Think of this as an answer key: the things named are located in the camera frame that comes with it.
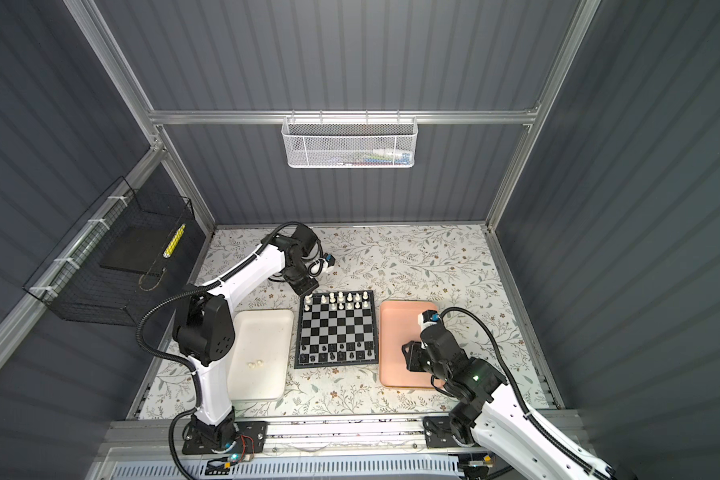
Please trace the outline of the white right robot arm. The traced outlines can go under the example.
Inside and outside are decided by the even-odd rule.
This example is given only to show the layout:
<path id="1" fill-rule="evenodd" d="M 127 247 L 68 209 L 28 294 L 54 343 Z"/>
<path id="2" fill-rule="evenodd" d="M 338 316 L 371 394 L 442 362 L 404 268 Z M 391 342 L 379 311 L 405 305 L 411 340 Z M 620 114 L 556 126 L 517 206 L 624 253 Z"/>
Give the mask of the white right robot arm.
<path id="1" fill-rule="evenodd" d="M 446 417 L 427 417 L 425 432 L 437 447 L 452 440 L 479 446 L 532 479 L 613 479 L 615 469 L 588 452 L 531 407 L 511 383 L 485 360 L 459 350 L 435 361 L 431 349 L 411 341 L 401 347 L 406 368 L 427 373 L 458 403 Z"/>

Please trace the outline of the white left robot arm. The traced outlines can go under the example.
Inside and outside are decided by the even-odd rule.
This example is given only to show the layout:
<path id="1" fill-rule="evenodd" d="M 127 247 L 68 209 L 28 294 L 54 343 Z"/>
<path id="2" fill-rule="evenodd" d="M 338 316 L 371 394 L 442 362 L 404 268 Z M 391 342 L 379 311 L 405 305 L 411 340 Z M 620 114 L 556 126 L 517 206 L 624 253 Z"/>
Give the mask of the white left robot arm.
<path id="1" fill-rule="evenodd" d="M 234 407 L 226 393 L 226 371 L 236 340 L 235 307 L 261 283 L 284 281 L 298 297 L 317 289 L 323 249 L 307 225 L 290 221 L 268 233 L 256 249 L 216 279 L 188 285 L 176 304 L 173 340 L 192 366 L 199 406 L 190 426 L 202 444 L 217 452 L 238 438 Z"/>

